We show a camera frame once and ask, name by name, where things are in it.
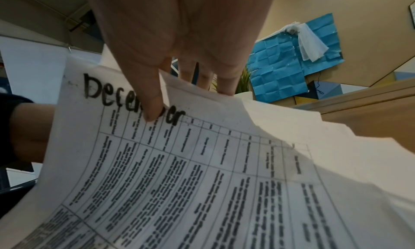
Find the white paper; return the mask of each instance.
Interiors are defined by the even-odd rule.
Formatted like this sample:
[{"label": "white paper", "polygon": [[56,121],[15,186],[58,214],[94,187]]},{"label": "white paper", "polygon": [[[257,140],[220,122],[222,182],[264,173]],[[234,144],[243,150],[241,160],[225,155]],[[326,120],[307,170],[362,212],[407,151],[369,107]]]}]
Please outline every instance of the white paper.
[{"label": "white paper", "polygon": [[[110,106],[85,97],[85,73],[112,85]],[[166,111],[146,123],[127,110],[121,73],[67,61],[44,166],[0,220],[1,248],[415,246],[404,214],[360,166],[370,152],[343,125],[207,96],[170,76],[162,84]]]}]

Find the black sleeve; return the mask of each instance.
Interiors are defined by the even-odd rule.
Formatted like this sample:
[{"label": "black sleeve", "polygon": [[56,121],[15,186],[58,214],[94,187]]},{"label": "black sleeve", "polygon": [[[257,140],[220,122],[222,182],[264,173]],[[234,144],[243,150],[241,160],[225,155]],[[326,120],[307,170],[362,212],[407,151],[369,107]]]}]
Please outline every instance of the black sleeve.
[{"label": "black sleeve", "polygon": [[9,120],[13,110],[20,104],[32,102],[21,96],[0,93],[0,166],[17,160],[10,142]]}]

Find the finger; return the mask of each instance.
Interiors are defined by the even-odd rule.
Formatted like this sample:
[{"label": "finger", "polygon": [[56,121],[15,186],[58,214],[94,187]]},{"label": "finger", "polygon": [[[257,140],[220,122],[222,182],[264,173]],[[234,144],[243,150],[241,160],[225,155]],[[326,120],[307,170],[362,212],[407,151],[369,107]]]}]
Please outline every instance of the finger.
[{"label": "finger", "polygon": [[205,65],[199,62],[199,76],[197,86],[202,89],[209,89],[213,79],[213,72]]},{"label": "finger", "polygon": [[159,65],[159,69],[170,73],[170,70],[172,69],[172,58],[166,57],[163,62]]},{"label": "finger", "polygon": [[179,64],[179,78],[187,82],[192,82],[196,61],[179,58],[177,62]]},{"label": "finger", "polygon": [[235,73],[231,73],[228,75],[228,77],[223,77],[223,75],[220,76],[218,73],[217,92],[220,94],[233,96],[235,94],[236,87],[238,86],[241,73],[242,69],[240,71],[236,71]]},{"label": "finger", "polygon": [[146,121],[157,119],[163,110],[158,67],[149,67],[140,63],[134,63],[134,66],[124,65],[124,75],[143,107],[144,119]]}]

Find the blue paper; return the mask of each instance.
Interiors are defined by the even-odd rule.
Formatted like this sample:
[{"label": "blue paper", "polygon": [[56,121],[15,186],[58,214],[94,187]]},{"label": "blue paper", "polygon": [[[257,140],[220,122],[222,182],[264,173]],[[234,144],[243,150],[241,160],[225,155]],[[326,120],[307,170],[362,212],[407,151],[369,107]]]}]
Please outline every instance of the blue paper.
[{"label": "blue paper", "polygon": [[251,83],[258,101],[269,103],[307,92],[304,76],[344,61],[332,14],[307,25],[329,48],[315,62],[303,61],[297,35],[283,32],[255,43],[247,67],[252,71]]}]

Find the sleeve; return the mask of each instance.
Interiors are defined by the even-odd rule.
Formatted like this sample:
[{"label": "sleeve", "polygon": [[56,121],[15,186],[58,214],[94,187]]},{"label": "sleeve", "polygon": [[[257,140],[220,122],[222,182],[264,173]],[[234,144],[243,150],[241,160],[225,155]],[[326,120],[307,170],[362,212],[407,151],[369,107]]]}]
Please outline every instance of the sleeve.
[{"label": "sleeve", "polygon": [[33,101],[21,96],[0,93],[0,166],[16,161],[13,146],[10,142],[9,120],[13,110],[20,103],[33,103]]}]

